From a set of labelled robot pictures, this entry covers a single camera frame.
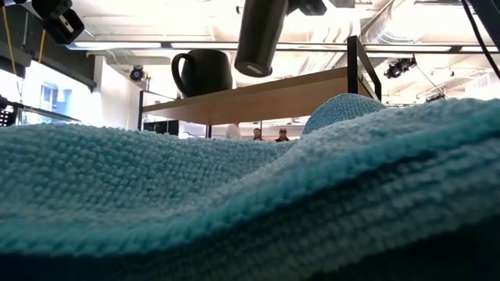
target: black stand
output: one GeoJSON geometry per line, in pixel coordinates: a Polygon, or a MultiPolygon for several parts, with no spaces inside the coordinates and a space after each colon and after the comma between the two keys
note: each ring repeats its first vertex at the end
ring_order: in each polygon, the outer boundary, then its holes
{"type": "Polygon", "coordinates": [[[365,48],[357,36],[347,38],[347,92],[351,94],[359,93],[358,77],[360,71],[358,58],[375,85],[375,95],[379,101],[382,101],[382,83],[380,79],[378,79],[377,73],[375,73],[375,69],[370,62],[370,58],[368,58],[365,48]]]}
{"type": "Polygon", "coordinates": [[[139,116],[137,117],[137,129],[142,131],[142,104],[144,103],[144,91],[139,92],[139,116]]]}

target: mug handle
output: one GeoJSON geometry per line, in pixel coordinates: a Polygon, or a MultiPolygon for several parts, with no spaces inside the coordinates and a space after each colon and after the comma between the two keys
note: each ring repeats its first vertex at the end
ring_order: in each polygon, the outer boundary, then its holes
{"type": "Polygon", "coordinates": [[[179,74],[179,61],[180,61],[180,59],[185,59],[186,62],[190,63],[191,68],[195,67],[195,59],[191,55],[183,53],[183,54],[176,55],[175,57],[173,57],[173,60],[172,60],[173,81],[177,85],[177,88],[180,90],[180,92],[182,92],[183,94],[189,94],[188,88],[186,87],[186,85],[184,85],[184,82],[180,78],[180,74],[179,74]]]}

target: pipe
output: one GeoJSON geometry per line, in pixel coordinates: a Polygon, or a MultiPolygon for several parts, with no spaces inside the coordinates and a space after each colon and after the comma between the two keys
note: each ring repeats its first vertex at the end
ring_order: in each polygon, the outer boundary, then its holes
{"type": "MultiPolygon", "coordinates": [[[[359,35],[359,40],[363,44],[412,44],[427,32],[426,21],[422,7],[414,5],[413,0],[394,0],[359,35]]],[[[346,65],[347,56],[343,54],[334,68],[346,65]]]]}
{"type": "MultiPolygon", "coordinates": [[[[379,19],[379,17],[391,6],[391,4],[393,2],[394,2],[394,0],[386,0],[382,9],[380,9],[377,12],[377,14],[375,14],[372,18],[370,18],[370,20],[368,20],[368,22],[363,27],[361,27],[361,31],[359,33],[364,34],[368,29],[370,29],[371,26],[373,25],[373,23],[375,23],[379,19]]],[[[352,33],[352,31],[353,31],[352,25],[350,27],[351,28],[350,28],[349,33],[346,36],[342,36],[343,38],[347,38],[349,36],[356,35],[356,34],[352,33]]],[[[335,37],[335,39],[332,40],[332,42],[337,42],[339,35],[341,35],[341,30],[342,30],[341,27],[337,29],[337,36],[335,37]]],[[[347,58],[346,54],[341,53],[341,52],[335,52],[335,53],[330,52],[330,53],[323,53],[323,54],[315,53],[315,54],[308,55],[306,57],[305,61],[302,63],[302,66],[301,66],[300,70],[298,71],[298,75],[317,72],[318,70],[316,67],[316,62],[321,62],[323,64],[321,66],[321,68],[319,69],[319,71],[323,71],[325,69],[336,68],[336,67],[347,66],[347,59],[346,58],[347,58]],[[344,64],[336,66],[336,64],[341,60],[344,60],[344,64]]]]}

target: black equipment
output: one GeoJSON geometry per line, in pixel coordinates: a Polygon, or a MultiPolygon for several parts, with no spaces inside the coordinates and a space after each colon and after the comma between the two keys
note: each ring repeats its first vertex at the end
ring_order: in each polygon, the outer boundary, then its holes
{"type": "Polygon", "coordinates": [[[321,0],[247,0],[243,8],[240,38],[234,67],[252,77],[273,73],[271,62],[286,15],[300,9],[307,16],[322,16],[321,0]]]}
{"type": "Polygon", "coordinates": [[[134,66],[130,72],[130,79],[134,82],[141,82],[146,78],[146,73],[144,72],[143,66],[134,66]]]}
{"type": "Polygon", "coordinates": [[[172,76],[185,98],[233,88],[231,64],[227,55],[212,49],[195,49],[187,54],[176,55],[172,60],[172,76]],[[180,59],[186,60],[182,75],[179,74],[180,59]]]}
{"type": "MultiPolygon", "coordinates": [[[[20,5],[27,0],[0,0],[0,7],[20,5]]],[[[84,23],[71,9],[71,0],[33,0],[31,5],[41,17],[42,25],[57,44],[73,42],[85,29],[84,23]]]]}
{"type": "Polygon", "coordinates": [[[498,49],[500,49],[500,0],[469,0],[474,11],[486,28],[498,49]]]}
{"type": "Polygon", "coordinates": [[[411,59],[398,59],[396,62],[389,62],[389,69],[384,75],[389,79],[398,78],[416,65],[415,57],[411,59]]]}
{"type": "Polygon", "coordinates": [[[160,134],[179,135],[179,120],[160,121],[144,123],[145,131],[152,131],[160,134]]]}

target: blue towel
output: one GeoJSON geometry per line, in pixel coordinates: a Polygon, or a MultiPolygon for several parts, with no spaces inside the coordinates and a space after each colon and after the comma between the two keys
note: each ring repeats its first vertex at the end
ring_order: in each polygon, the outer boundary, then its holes
{"type": "Polygon", "coordinates": [[[489,242],[500,233],[500,101],[377,111],[368,99],[338,98],[316,110],[301,140],[287,143],[179,140],[80,125],[1,129],[3,276],[496,274],[488,262],[498,261],[489,254],[498,244],[489,242]],[[371,109],[363,115],[357,108],[371,109]],[[454,251],[473,240],[475,255],[460,255],[468,259],[456,261],[459,267],[430,265],[440,253],[458,256],[436,240],[469,242],[452,243],[454,251]],[[487,262],[474,264],[480,258],[487,262]]]}

